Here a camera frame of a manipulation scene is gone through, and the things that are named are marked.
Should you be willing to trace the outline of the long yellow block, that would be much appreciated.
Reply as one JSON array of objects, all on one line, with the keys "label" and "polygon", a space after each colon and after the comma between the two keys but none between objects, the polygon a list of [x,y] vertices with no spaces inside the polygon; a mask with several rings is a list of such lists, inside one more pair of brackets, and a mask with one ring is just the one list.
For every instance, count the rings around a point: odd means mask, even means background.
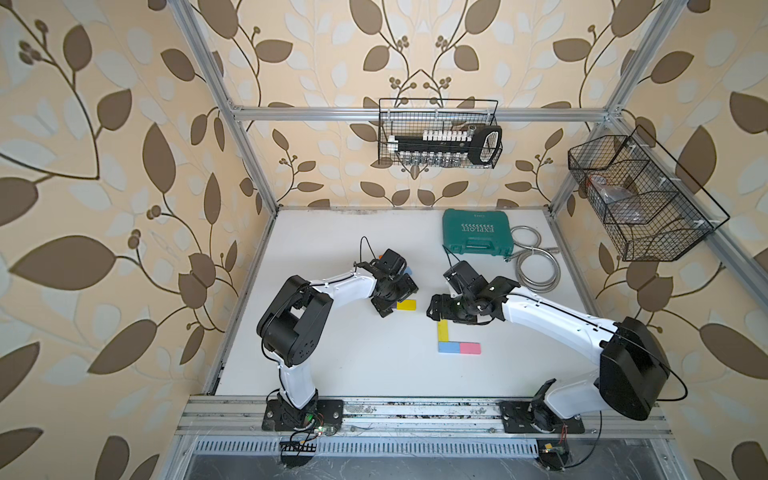
[{"label": "long yellow block", "polygon": [[437,331],[438,331],[438,341],[439,342],[449,342],[450,341],[450,335],[449,335],[449,326],[448,322],[445,320],[440,320],[437,324]]}]

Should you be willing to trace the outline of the large yellow block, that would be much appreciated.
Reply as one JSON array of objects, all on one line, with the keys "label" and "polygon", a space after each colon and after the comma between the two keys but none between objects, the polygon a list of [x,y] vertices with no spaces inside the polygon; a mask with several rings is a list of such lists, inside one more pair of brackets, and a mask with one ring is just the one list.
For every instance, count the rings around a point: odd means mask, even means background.
[{"label": "large yellow block", "polygon": [[417,309],[417,302],[414,299],[403,300],[397,303],[397,309],[401,311],[415,311]]}]

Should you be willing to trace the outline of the pink block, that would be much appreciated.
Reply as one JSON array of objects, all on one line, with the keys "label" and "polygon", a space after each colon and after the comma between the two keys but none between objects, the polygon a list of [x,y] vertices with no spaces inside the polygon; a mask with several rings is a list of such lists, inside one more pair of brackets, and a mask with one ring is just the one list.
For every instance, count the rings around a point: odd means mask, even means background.
[{"label": "pink block", "polygon": [[480,343],[476,342],[460,342],[459,352],[462,355],[481,355],[482,347]]}]

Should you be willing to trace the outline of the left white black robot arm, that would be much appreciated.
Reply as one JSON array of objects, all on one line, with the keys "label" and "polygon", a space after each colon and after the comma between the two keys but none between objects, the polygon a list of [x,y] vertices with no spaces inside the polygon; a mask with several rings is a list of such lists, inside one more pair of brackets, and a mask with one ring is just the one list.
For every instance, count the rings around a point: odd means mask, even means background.
[{"label": "left white black robot arm", "polygon": [[302,431],[317,424],[319,394],[306,362],[334,308],[369,300],[385,318],[417,292],[406,259],[392,249],[370,261],[356,262],[350,272],[330,279],[288,278],[257,325],[262,354],[278,368],[273,429]]}]

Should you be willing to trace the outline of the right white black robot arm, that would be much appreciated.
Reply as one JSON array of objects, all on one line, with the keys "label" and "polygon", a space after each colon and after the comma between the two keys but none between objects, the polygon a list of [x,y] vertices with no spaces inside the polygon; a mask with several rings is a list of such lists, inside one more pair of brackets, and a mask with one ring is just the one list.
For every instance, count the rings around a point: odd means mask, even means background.
[{"label": "right white black robot arm", "polygon": [[604,410],[635,421],[650,416],[671,368],[645,324],[632,317],[614,322],[578,312],[507,277],[488,281],[466,261],[452,266],[444,277],[454,292],[432,296],[430,319],[471,326],[492,320],[521,325],[593,364],[588,373],[550,379],[538,389],[523,415],[534,429],[550,432],[572,418]]}]

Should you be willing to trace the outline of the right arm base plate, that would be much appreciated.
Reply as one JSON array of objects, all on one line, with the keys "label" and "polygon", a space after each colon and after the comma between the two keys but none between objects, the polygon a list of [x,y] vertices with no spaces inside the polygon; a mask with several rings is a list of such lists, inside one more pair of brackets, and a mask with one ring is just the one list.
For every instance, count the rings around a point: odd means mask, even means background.
[{"label": "right arm base plate", "polygon": [[530,401],[504,400],[497,403],[503,430],[508,434],[584,434],[583,422],[561,419],[546,405]]}]

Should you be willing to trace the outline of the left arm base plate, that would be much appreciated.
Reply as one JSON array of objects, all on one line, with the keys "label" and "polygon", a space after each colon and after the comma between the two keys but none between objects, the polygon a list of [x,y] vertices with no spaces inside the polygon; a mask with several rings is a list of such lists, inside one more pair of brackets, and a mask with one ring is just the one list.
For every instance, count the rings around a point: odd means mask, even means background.
[{"label": "left arm base plate", "polygon": [[344,402],[340,399],[314,399],[302,409],[277,396],[267,402],[261,429],[267,432],[317,431],[335,435],[342,426]]}]

